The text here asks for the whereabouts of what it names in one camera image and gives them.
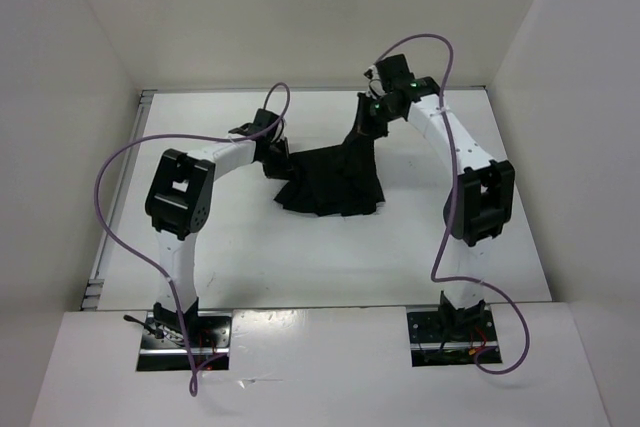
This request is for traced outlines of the black pleated skirt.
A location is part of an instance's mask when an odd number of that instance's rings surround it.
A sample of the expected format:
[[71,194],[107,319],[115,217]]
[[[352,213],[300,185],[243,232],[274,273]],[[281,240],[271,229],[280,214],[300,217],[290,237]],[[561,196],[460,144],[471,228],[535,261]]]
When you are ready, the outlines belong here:
[[357,95],[351,130],[342,143],[290,155],[291,171],[274,201],[290,212],[318,217],[371,215],[385,202],[375,141],[388,134],[367,113],[371,97]]

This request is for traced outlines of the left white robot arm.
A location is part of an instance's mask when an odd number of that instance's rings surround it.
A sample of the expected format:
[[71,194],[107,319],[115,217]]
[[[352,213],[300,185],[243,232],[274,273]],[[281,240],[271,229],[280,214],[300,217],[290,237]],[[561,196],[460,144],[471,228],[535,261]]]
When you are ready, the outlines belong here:
[[145,201],[158,241],[158,264],[167,279],[153,318],[180,347],[192,344],[202,330],[194,278],[196,240],[210,216],[214,183],[255,162],[279,167],[288,156],[284,120],[265,108],[230,133],[234,137],[226,142],[187,152],[166,150]]

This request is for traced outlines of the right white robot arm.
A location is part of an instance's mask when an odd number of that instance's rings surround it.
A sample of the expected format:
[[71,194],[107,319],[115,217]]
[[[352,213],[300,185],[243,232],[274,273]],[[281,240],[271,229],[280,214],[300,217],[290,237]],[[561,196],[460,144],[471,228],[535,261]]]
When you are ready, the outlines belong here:
[[455,261],[444,276],[432,278],[442,286],[437,317],[417,331],[434,331],[440,343],[469,340],[484,320],[480,272],[486,242],[498,237],[512,217],[515,169],[479,145],[446,104],[437,82],[416,77],[404,55],[376,61],[365,76],[369,86],[358,96],[357,133],[378,139],[387,135],[389,123],[402,119],[452,174],[443,218]]

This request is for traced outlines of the aluminium table edge rail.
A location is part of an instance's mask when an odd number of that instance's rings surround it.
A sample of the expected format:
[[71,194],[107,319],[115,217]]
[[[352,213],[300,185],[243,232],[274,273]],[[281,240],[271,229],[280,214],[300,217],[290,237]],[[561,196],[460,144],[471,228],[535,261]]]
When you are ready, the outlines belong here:
[[[141,92],[130,141],[137,140],[144,135],[144,129],[155,93],[156,90],[143,90]],[[116,231],[119,227],[138,151],[139,147],[134,146],[119,156],[121,165],[118,182],[114,188],[109,209],[106,211],[106,223],[113,231]],[[81,311],[98,310],[103,286],[115,248],[116,246],[113,245],[112,239],[107,233],[103,233],[94,259],[93,268],[84,290],[80,305]]]

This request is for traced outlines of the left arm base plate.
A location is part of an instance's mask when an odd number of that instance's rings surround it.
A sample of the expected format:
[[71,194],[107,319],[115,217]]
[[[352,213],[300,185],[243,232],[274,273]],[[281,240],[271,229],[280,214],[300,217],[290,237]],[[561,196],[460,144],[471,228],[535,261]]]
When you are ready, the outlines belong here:
[[[195,366],[204,371],[226,371],[230,363],[232,313],[200,311],[200,331],[190,338]],[[152,312],[144,318],[136,370],[138,372],[189,371],[184,339],[178,331],[161,326]]]

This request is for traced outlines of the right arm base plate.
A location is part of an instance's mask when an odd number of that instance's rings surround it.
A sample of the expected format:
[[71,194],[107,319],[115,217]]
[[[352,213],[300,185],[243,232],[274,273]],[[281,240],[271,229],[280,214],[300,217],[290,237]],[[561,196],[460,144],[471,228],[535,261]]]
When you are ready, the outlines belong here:
[[500,347],[493,316],[485,309],[479,320],[451,332],[444,327],[435,308],[406,312],[413,367],[472,365],[480,354],[481,364],[500,364]]

